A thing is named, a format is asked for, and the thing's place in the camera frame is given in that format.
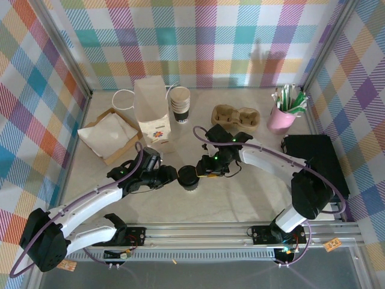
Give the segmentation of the black plastic cup lid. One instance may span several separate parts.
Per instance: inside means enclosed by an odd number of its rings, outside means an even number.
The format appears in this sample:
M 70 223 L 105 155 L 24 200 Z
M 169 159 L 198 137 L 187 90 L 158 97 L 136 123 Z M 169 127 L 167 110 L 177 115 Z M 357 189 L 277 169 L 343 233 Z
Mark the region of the black plastic cup lid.
M 199 183 L 199 177 L 196 173 L 196 168 L 192 165 L 186 165 L 178 170 L 178 183 L 187 188 L 197 186 Z

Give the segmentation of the white flower print paper bag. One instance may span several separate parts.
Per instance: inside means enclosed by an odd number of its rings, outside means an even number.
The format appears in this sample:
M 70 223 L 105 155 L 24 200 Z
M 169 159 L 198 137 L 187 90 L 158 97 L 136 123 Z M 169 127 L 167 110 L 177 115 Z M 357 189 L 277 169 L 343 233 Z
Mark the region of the white flower print paper bag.
M 134 89 L 120 89 L 132 95 L 132 102 L 128 107 L 118 107 L 114 100 L 111 104 L 116 110 L 133 109 L 136 121 L 139 124 L 146 145 L 161 154 L 172 153 L 176 150 L 172 138 L 170 114 L 168 106 L 169 89 L 166 88 L 161 76 L 136 79 Z

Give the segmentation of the cardboard napkin box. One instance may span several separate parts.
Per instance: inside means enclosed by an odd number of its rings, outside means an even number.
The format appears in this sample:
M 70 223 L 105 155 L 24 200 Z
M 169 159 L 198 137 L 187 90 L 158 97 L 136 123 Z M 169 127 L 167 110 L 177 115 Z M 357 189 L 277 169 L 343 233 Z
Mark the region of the cardboard napkin box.
M 99 117 L 97 117 L 96 121 L 95 122 L 91 122 L 89 123 L 88 125 L 84 126 L 83 128 L 88 128 L 88 127 L 92 127 L 92 126 L 95 126 L 98 122 L 100 122 L 104 117 L 106 117 L 109 113 L 111 114 L 116 114 L 118 115 L 118 118 L 122 118 L 125 122 L 127 122 L 131 127 L 135 128 L 138 133 L 135 137 L 133 137 L 131 140 L 129 140 L 124 147 L 120 148 L 119 150 L 117 150 L 115 153 L 113 153 L 110 157 L 108 157 L 107 159 L 103 159 L 101 157 L 99 157 L 105 164 L 107 165 L 110 165 L 112 164 L 113 162 L 115 162 L 116 160 L 118 160 L 126 151 L 128 151 L 131 147 L 134 147 L 135 146 L 135 143 L 137 141 L 139 141 L 139 139 L 143 136 L 138 125 L 131 121 L 129 118 L 127 118 L 126 116 L 124 116 L 121 112 L 115 110 L 114 108 L 110 108 L 108 109 L 107 111 L 105 111 L 104 113 L 102 113 Z

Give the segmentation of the pink cup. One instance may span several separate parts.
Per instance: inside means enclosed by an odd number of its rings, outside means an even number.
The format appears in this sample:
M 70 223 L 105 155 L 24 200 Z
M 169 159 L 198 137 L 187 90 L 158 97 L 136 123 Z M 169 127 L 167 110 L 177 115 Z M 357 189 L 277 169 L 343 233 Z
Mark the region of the pink cup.
M 280 111 L 276 106 L 273 106 L 266 127 L 273 134 L 286 134 L 296 118 L 296 114 Z

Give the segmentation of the stack of paper cups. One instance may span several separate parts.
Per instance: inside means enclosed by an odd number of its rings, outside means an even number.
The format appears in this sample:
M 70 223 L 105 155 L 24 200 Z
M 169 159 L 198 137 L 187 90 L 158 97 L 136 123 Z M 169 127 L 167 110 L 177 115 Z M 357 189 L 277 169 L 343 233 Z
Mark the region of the stack of paper cups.
M 186 123 L 190 109 L 190 90 L 186 87 L 173 87 L 168 95 L 176 122 Z

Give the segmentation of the small controller board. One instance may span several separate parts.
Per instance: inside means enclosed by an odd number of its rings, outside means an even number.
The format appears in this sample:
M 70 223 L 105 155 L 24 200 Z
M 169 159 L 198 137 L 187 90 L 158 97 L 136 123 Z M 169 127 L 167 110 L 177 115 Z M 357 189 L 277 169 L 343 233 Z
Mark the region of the small controller board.
M 103 252 L 104 259 L 128 259 L 131 256 L 132 256 L 132 251 L 129 249 L 124 251 L 104 250 Z
M 299 249 L 297 247 L 280 247 L 274 249 L 275 255 L 295 255 L 299 252 Z

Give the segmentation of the green stick packet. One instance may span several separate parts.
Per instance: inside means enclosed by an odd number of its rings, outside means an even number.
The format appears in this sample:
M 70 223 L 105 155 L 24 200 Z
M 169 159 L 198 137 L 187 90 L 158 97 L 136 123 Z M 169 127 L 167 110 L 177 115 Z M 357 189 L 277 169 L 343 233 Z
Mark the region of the green stick packet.
M 297 108 L 300 108 L 300 106 L 306 102 L 306 94 L 302 91 L 299 92 L 297 98 L 294 100 L 291 108 L 288 110 L 288 112 L 292 112 Z
M 304 113 L 305 111 L 307 110 L 307 97 L 306 97 L 306 102 L 304 102 L 300 108 L 297 108 L 295 109 L 294 111 L 292 111 L 293 114 L 296 114 L 296 113 Z

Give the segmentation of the black flat case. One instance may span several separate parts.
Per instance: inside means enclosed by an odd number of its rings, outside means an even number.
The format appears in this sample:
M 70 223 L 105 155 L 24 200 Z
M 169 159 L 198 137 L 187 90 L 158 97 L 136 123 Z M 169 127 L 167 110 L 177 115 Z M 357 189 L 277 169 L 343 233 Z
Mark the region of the black flat case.
M 330 181 L 345 200 L 349 199 L 350 190 L 328 135 L 286 135 L 281 148 L 285 154 L 315 165 L 314 170 Z

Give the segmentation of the grey metal shelf plate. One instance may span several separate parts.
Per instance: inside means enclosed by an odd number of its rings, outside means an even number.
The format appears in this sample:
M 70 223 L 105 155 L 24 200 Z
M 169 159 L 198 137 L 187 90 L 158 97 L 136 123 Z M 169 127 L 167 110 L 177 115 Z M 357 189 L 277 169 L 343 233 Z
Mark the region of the grey metal shelf plate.
M 55 269 L 39 289 L 363 289 L 353 269 L 303 261 L 280 268 L 263 261 L 213 264 L 132 263 L 108 269 L 79 263 L 74 272 Z

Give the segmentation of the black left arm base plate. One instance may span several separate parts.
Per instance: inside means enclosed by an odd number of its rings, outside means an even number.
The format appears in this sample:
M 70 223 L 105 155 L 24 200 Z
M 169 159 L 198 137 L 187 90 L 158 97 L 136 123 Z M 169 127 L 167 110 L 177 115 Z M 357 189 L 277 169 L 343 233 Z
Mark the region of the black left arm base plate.
M 117 229 L 112 239 L 92 244 L 93 247 L 138 247 L 143 246 L 146 228 L 128 226 Z

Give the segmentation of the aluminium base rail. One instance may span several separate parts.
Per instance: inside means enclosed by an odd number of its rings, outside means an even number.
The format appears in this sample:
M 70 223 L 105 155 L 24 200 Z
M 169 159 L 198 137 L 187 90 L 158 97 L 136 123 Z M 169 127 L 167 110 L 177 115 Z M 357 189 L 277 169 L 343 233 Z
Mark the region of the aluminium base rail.
M 303 225 L 306 244 L 258 244 L 254 245 L 250 236 L 252 226 L 269 226 L 266 222 L 198 222 L 198 223 L 147 223 L 128 224 L 145 227 L 146 238 L 140 249 L 239 249 L 242 247 L 295 247 L 305 245 L 323 247 L 334 238 L 343 247 L 363 245 L 363 237 L 356 223 L 338 221 L 314 221 Z M 70 241 L 68 253 L 92 244 L 108 241 L 114 229 L 100 221 L 83 224 L 67 237 Z

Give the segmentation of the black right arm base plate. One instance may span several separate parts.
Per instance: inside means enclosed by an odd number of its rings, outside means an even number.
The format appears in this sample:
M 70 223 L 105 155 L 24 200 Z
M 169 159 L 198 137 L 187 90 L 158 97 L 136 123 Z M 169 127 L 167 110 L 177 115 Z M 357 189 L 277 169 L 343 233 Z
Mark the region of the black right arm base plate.
M 250 236 L 254 245 L 258 244 L 306 244 L 304 228 L 298 225 L 291 232 L 284 232 L 272 226 L 252 226 Z

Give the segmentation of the aluminium frame post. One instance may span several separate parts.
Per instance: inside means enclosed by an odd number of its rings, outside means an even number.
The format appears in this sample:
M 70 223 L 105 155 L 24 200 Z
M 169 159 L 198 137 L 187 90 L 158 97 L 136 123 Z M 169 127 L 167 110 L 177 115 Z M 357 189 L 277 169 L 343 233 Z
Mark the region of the aluminium frame post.
M 86 95 L 87 99 L 92 98 L 93 91 L 86 82 L 81 69 L 73 57 L 69 47 L 67 46 L 64 37 L 62 36 L 60 30 L 56 26 L 49 10 L 46 8 L 43 0 L 28 0 L 31 4 L 33 10 L 35 11 L 37 17 L 42 22 L 45 30 L 47 31 L 49 37 L 52 40 L 52 43 L 55 45 L 57 51 L 62 56 L 64 62 L 66 63 L 68 69 L 72 73 L 77 85 L 79 85 L 83 94 Z
M 302 91 L 309 91 L 359 2 L 360 0 L 343 0 L 341 9 L 336 15 L 332 26 L 328 29 L 328 33 L 323 33 L 321 36 L 324 41 L 304 79 L 303 86 L 301 87 Z

